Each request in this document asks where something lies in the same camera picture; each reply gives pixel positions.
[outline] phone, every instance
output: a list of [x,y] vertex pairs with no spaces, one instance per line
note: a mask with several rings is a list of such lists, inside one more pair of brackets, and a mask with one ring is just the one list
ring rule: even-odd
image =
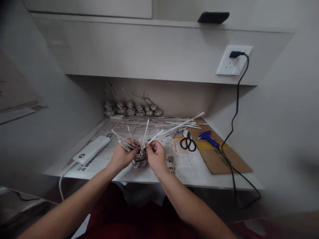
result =
[[222,24],[229,18],[229,12],[203,12],[200,15],[197,22],[199,23],[214,23],[214,24]]

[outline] glue gun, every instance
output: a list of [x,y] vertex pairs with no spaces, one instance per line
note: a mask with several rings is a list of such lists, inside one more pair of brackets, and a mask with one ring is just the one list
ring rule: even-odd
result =
[[205,139],[207,140],[212,146],[214,146],[215,148],[219,148],[219,143],[217,143],[216,141],[214,141],[212,139],[212,137],[210,136],[212,132],[209,130],[209,131],[206,131],[204,133],[202,133],[198,139]]

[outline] newspaper sheet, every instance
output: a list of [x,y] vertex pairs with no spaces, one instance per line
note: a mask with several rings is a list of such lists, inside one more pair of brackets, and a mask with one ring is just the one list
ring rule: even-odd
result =
[[[111,138],[110,143],[86,165],[76,164],[70,169],[65,177],[91,179],[94,175],[104,169],[110,162],[114,147],[118,144],[118,140],[111,129],[114,129],[124,138],[130,137],[127,128],[117,127],[121,122],[123,121],[112,119],[105,122],[90,141],[103,135]],[[151,139],[160,130],[161,129],[148,129],[145,140]],[[138,139],[139,137],[143,139],[145,129],[131,129],[131,133],[134,139]],[[180,140],[175,140],[171,136],[165,137],[165,135],[163,135],[162,139],[159,139],[159,141],[166,149],[167,166],[184,184],[209,186],[209,178],[211,175],[201,158],[198,149],[195,152],[184,150],[180,147]],[[60,176],[70,162],[71,159],[67,162],[59,162],[57,165],[53,165],[52,168],[46,170],[44,174]],[[158,182],[149,165],[141,169],[135,169],[132,164],[122,170],[113,181],[141,183]]]

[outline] red clothing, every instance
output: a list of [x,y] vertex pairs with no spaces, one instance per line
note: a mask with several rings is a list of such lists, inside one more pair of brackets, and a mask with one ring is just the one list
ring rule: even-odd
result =
[[196,238],[168,200],[163,206],[149,202],[143,208],[127,205],[121,189],[110,184],[93,207],[81,239]]

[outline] power cord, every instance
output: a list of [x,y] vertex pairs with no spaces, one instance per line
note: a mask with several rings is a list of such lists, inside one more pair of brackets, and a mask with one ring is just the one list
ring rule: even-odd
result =
[[65,171],[62,173],[60,180],[59,180],[59,190],[60,190],[60,194],[61,194],[61,198],[62,201],[64,201],[64,197],[63,197],[63,193],[62,193],[62,188],[61,188],[61,182],[62,182],[62,178],[63,176],[76,164],[76,161],[73,161],[66,169]]
[[[239,84],[241,82],[241,80],[243,79],[244,75],[246,74],[246,71],[248,70],[248,66],[249,66],[249,56],[245,53],[245,52],[241,52],[241,51],[232,51],[229,55],[230,58],[237,58],[241,55],[244,55],[246,58],[247,58],[247,66],[246,66],[246,70],[244,71],[243,75],[240,77],[239,81],[238,81],[238,84],[237,84],[237,99],[236,99],[236,113],[233,117],[233,120],[232,120],[232,130],[230,131],[230,133],[228,134],[228,136],[226,137],[226,139],[224,140],[222,146],[221,146],[221,149],[218,148],[218,151],[220,152],[220,154],[224,157],[224,159],[226,160],[226,162],[228,163],[230,169],[231,169],[231,172],[232,172],[232,178],[233,178],[233,185],[234,185],[234,195],[235,195],[235,203],[237,205],[237,207],[239,209],[245,209],[245,208],[248,208],[249,206],[251,206],[253,203],[255,203],[257,200],[259,200],[261,198],[261,194],[260,192],[258,191],[258,189],[244,176],[242,175],[237,169],[235,169],[231,163],[229,162],[225,152],[224,152],[224,149],[223,149],[223,146],[224,144],[226,143],[227,139],[229,138],[229,136],[233,133],[234,131],[234,126],[233,126],[233,122],[234,122],[234,119],[236,117],[236,115],[238,114],[238,106],[239,106]],[[258,197],[255,198],[254,200],[252,200],[250,203],[248,203],[246,206],[244,207],[240,207],[238,205],[238,201],[237,201],[237,189],[236,189],[236,184],[235,184],[235,177],[234,177],[234,170],[240,175],[242,176],[253,188],[254,190],[258,193]]]

